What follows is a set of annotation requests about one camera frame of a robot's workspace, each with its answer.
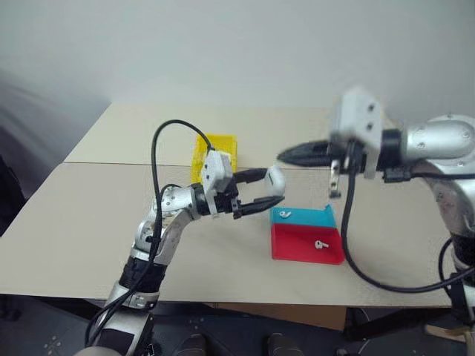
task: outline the dark floor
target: dark floor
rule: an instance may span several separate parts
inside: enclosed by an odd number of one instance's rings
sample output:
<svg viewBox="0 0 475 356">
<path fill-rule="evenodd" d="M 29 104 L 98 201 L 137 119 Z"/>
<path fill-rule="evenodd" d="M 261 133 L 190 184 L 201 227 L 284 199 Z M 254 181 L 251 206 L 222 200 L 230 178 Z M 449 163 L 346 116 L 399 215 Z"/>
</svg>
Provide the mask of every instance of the dark floor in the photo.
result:
<svg viewBox="0 0 475 356">
<path fill-rule="evenodd" d="M 31 297 L 14 297 L 10 301 L 22 315 L 17 321 L 0 320 L 0 355 L 74 355 L 82 348 L 87 320 L 69 312 L 56 309 Z M 185 312 L 175 306 L 158 309 L 154 338 L 161 346 L 163 356 L 171 356 L 190 334 L 202 333 L 209 340 L 209 355 L 257 356 L 263 354 L 263 342 L 267 335 L 281 332 L 296 340 L 304 354 L 334 355 L 335 350 L 345 347 L 358 351 L 363 343 L 345 342 L 340 332 L 328 329 L 288 323 L 263 317 L 245 316 L 240 313 L 208 315 L 190 313 L 194 308 L 186 306 Z M 391 312 L 384 309 L 366 309 L 370 318 Z M 361 322 L 365 316 L 358 311 Z M 434 324 L 456 325 L 451 317 L 444 317 Z M 461 343 L 426 335 L 421 326 L 370 340 L 364 347 L 363 356 L 371 355 L 465 355 Z"/>
</svg>

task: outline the robotic arm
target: robotic arm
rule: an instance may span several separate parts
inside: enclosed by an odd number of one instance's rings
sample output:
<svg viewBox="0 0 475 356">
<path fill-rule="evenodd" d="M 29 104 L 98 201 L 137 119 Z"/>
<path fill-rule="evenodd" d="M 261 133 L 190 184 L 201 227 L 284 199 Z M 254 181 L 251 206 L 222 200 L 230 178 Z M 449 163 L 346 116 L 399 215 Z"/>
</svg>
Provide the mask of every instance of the robotic arm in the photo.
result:
<svg viewBox="0 0 475 356">
<path fill-rule="evenodd" d="M 328 141 L 309 142 L 284 151 L 279 160 L 306 167 L 330 167 L 330 198 L 340 197 L 340 174 L 350 178 L 341 227 L 347 261 L 367 282 L 390 291 L 417 293 L 441 288 L 383 285 L 366 276 L 347 250 L 347 224 L 353 200 L 355 175 L 367 179 L 383 172 L 385 182 L 423 178 L 430 186 L 453 243 L 454 277 L 450 297 L 454 314 L 475 321 L 475 119 L 447 115 L 404 130 L 382 130 L 379 103 L 361 89 L 342 96 L 332 112 Z"/>
<path fill-rule="evenodd" d="M 114 284 L 106 305 L 133 291 L 116 311 L 109 311 L 111 317 L 96 328 L 92 337 L 86 336 L 87 344 L 93 347 L 81 351 L 77 356 L 108 355 L 107 352 L 111 350 L 118 355 L 152 355 L 149 348 L 154 317 L 149 310 L 158 301 L 160 285 L 183 229 L 202 216 L 232 213 L 238 219 L 265 211 L 284 199 L 285 180 L 277 166 L 233 174 L 228 155 L 211 150 L 206 156 L 201 176 L 202 185 L 196 183 L 184 188 L 167 185 L 162 190 L 161 240 L 153 265 L 148 268 L 157 217 L 157 203 L 154 201 L 148 216 L 139 225 L 128 262 L 122 276 Z M 270 195 L 243 204 L 238 199 L 238 183 L 261 179 Z M 105 315 L 98 320 L 99 325 L 104 322 Z"/>
</svg>

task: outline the red and blue container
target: red and blue container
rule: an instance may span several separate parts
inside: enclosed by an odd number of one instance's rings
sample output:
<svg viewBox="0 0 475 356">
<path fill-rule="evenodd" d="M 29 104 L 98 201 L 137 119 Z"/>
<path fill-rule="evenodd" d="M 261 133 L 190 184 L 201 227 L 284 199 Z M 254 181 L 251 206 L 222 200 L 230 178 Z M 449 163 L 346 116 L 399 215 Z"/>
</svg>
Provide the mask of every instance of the red and blue container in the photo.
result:
<svg viewBox="0 0 475 356">
<path fill-rule="evenodd" d="M 272 258 L 338 265 L 344 261 L 332 206 L 324 210 L 276 207 L 270 211 Z M 316 248 L 317 241 L 328 247 Z"/>
</svg>

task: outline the yellow basket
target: yellow basket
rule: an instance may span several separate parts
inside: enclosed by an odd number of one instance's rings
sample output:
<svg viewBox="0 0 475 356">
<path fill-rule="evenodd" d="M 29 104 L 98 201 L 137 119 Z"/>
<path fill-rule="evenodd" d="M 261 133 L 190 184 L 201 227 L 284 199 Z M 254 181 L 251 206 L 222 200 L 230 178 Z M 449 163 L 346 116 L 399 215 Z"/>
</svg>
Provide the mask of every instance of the yellow basket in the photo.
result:
<svg viewBox="0 0 475 356">
<path fill-rule="evenodd" d="M 236 136 L 233 135 L 214 135 L 212 133 L 207 133 L 211 144 L 217 151 L 224 151 L 228 154 L 231 154 L 231 168 L 233 172 L 236 172 L 237 157 L 238 157 L 238 141 Z M 196 144 L 193 151 L 193 160 L 191 162 L 191 183 L 201 183 L 201 168 L 205 162 L 207 147 L 205 140 L 197 135 Z"/>
</svg>

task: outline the table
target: table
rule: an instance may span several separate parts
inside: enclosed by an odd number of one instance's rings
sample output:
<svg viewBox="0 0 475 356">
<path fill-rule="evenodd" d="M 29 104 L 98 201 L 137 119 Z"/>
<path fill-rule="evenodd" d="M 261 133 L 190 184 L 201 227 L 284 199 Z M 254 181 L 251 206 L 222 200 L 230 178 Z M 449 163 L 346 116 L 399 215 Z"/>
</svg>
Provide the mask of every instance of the table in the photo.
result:
<svg viewBox="0 0 475 356">
<path fill-rule="evenodd" d="M 166 119 L 193 117 L 205 132 L 237 134 L 240 167 L 271 165 L 282 149 L 312 137 L 323 138 L 327 132 L 318 129 L 325 126 L 325 118 L 324 111 L 317 109 L 195 109 L 112 105 L 0 239 L 0 292 L 108 296 L 151 204 L 149 141 L 152 128 Z M 164 110 L 168 114 L 160 115 Z M 265 113 L 267 121 L 260 122 Z M 279 130 L 271 134 L 263 130 L 271 125 L 273 115 L 277 119 L 272 125 Z M 245 120 L 239 123 L 239 117 Z M 219 122 L 216 129 L 214 122 Z M 282 122 L 288 129 L 279 126 Z M 183 128 L 170 128 L 164 134 L 158 155 L 164 164 L 159 167 L 161 184 L 188 183 L 190 168 L 185 163 L 191 161 L 193 141 L 194 135 Z M 325 206 L 327 170 L 285 167 L 284 174 L 284 206 Z M 240 192 L 244 201 L 264 194 L 258 183 L 244 185 Z M 343 204 L 343 200 L 334 203 L 338 224 Z M 358 178 L 350 248 L 361 268 L 374 278 L 400 286 L 436 281 L 437 254 L 447 236 L 423 182 L 385 185 L 380 179 Z M 272 260 L 269 244 L 268 213 L 235 221 L 222 216 L 193 222 L 183 233 L 160 299 L 322 306 L 450 305 L 443 291 L 395 294 L 379 290 L 360 280 L 346 263 L 327 266 Z"/>
</svg>

